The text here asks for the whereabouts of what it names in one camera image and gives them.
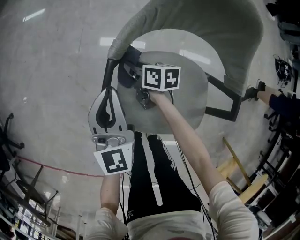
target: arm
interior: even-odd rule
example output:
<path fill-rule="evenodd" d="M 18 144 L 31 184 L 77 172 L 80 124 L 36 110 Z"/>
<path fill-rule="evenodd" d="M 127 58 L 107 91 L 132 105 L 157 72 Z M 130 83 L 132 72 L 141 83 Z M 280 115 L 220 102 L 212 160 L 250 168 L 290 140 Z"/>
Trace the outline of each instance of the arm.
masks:
<path fill-rule="evenodd" d="M 165 94 L 150 91 L 150 96 L 164 115 L 175 139 L 209 195 L 212 188 L 225 179 L 212 164 L 206 147 Z"/>
<path fill-rule="evenodd" d="M 119 197 L 120 174 L 105 176 L 100 190 L 101 209 L 86 240 L 121 240 L 126 235 L 127 227 L 116 217 Z"/>
<path fill-rule="evenodd" d="M 116 215 L 119 208 L 119 198 L 120 174 L 105 176 L 100 190 L 101 208 L 108 208 Z"/>
<path fill-rule="evenodd" d="M 210 198 L 210 215 L 217 222 L 218 239 L 257 239 L 256 218 L 214 167 L 196 132 L 164 94 L 151 91 L 150 96 L 164 115 Z"/>

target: black pants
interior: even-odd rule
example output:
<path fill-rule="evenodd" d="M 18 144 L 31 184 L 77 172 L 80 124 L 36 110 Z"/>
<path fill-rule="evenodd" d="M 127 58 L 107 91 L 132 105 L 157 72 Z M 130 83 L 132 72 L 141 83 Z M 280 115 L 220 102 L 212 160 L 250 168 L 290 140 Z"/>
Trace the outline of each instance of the black pants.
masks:
<path fill-rule="evenodd" d="M 200 211 L 200 201 L 178 175 L 176 165 L 161 139 L 157 135 L 151 135 L 148 142 L 154 158 L 154 174 L 159 184 L 163 205 L 157 205 L 142 145 L 142 134 L 136 132 L 127 221 L 166 212 Z"/>

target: gray chair backrest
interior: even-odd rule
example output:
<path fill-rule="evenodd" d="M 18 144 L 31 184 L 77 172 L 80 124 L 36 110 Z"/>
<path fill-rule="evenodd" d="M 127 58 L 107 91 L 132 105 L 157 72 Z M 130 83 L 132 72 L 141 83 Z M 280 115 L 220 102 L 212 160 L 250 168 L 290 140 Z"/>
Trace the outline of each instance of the gray chair backrest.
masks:
<path fill-rule="evenodd" d="M 263 24 L 251 0 L 151 0 L 122 28 L 108 51 L 119 60 L 138 37 L 160 29 L 179 29 L 208 42 L 225 69 L 224 84 L 242 96 Z"/>

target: hand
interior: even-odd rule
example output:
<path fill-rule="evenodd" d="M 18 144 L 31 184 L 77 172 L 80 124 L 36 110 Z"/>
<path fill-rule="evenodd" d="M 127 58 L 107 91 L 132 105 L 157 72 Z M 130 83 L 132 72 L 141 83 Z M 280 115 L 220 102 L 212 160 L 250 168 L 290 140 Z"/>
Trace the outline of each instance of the hand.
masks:
<path fill-rule="evenodd" d="M 157 104 L 161 98 L 165 97 L 164 92 L 159 92 L 159 91 L 154 91 L 154 90 L 148 90 L 148 92 L 149 92 L 151 101 L 155 104 Z"/>

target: shirt sleeve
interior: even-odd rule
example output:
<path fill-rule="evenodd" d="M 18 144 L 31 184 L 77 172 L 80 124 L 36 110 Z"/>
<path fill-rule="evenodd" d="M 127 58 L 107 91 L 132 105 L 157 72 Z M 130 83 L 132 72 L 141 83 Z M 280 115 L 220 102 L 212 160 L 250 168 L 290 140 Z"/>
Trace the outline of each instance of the shirt sleeve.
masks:
<path fill-rule="evenodd" d="M 216 221 L 218 240 L 256 240 L 258 223 L 228 182 L 218 183 L 210 192 L 210 215 Z"/>
<path fill-rule="evenodd" d="M 108 208 L 96 213 L 95 223 L 86 240 L 121 240 L 128 228 Z"/>

